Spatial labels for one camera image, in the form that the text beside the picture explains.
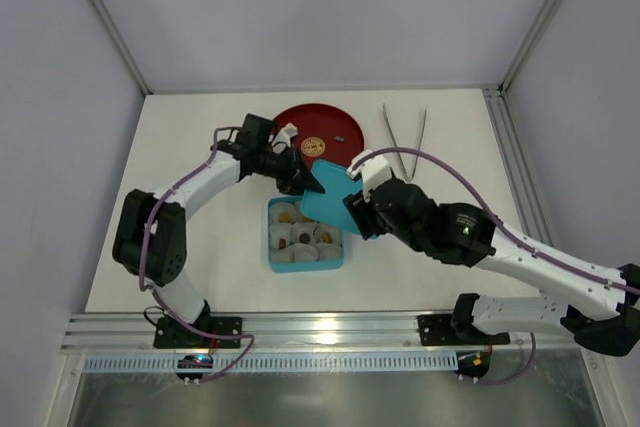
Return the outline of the teal box lid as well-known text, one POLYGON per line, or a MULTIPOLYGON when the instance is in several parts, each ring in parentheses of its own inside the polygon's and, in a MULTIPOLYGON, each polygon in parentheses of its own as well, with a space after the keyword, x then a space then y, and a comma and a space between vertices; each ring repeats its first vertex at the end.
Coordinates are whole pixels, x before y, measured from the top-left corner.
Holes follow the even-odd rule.
POLYGON ((361 192, 362 182, 353 181, 347 175, 345 167, 325 160, 315 161, 311 173, 322 185, 325 193, 306 191, 300 203, 301 213, 317 222, 359 235, 360 231, 343 200, 349 195, 361 192))

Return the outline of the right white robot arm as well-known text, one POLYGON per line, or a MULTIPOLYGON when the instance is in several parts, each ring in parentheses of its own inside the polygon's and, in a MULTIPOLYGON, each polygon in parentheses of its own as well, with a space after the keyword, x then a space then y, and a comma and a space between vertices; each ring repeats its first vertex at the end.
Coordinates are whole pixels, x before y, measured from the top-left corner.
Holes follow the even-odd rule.
POLYGON ((538 289, 524 298, 460 295, 450 325, 465 344, 503 342, 511 332, 545 333, 623 357, 639 341, 639 269, 633 264, 608 271, 521 232, 500 231, 479 207, 438 204, 396 178, 343 203, 364 239, 390 234, 444 265, 506 275, 538 289))

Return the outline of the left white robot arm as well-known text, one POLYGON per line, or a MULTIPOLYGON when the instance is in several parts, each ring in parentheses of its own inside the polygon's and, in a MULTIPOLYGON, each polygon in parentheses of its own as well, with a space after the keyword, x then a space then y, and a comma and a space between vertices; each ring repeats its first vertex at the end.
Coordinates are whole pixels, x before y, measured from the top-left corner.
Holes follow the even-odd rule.
POLYGON ((225 334, 214 328, 208 302, 184 272, 187 223, 216 195, 252 175, 274 180, 283 194, 323 192, 293 144, 297 135, 291 123, 280 127, 248 114, 239 127, 215 129, 207 157, 183 177, 153 192, 134 189, 126 195, 112 257, 162 310, 159 333, 180 343, 245 340, 238 329, 225 334))

